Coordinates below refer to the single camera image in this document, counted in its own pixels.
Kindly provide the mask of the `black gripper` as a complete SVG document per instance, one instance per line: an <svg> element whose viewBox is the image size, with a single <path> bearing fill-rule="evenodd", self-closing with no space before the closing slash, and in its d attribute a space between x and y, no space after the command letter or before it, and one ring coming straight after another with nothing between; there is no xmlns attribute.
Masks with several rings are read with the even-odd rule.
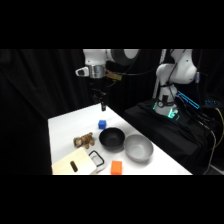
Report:
<svg viewBox="0 0 224 224"><path fill-rule="evenodd" d="M91 79L91 95L95 103L101 103L101 110L106 111L107 93L103 79Z"/></svg>

